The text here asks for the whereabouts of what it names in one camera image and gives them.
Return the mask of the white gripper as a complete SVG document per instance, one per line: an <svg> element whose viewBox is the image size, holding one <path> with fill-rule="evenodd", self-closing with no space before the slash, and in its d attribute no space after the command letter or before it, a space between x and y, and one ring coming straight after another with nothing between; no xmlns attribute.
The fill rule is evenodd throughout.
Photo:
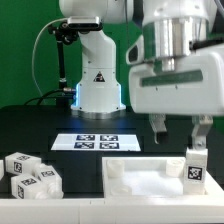
<svg viewBox="0 0 224 224"><path fill-rule="evenodd" d="M156 144L167 138L168 115L192 117L192 148L205 149L213 116L224 115L224 54L201 53L177 62L176 71L156 75L142 64L129 73L130 101L136 113L147 113Z"/></svg>

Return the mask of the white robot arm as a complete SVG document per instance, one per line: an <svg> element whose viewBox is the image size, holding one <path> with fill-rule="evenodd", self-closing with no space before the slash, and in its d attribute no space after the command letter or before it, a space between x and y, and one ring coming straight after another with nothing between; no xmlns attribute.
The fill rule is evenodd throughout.
<svg viewBox="0 0 224 224"><path fill-rule="evenodd" d="M148 115L157 139L167 134L167 116L191 117L192 146L205 148L214 117L224 115L224 38L209 36L216 16L224 16L220 0L59 0L59 6L82 44L73 110L119 110L116 45L103 27L132 21L141 30L126 53L133 110Z"/></svg>

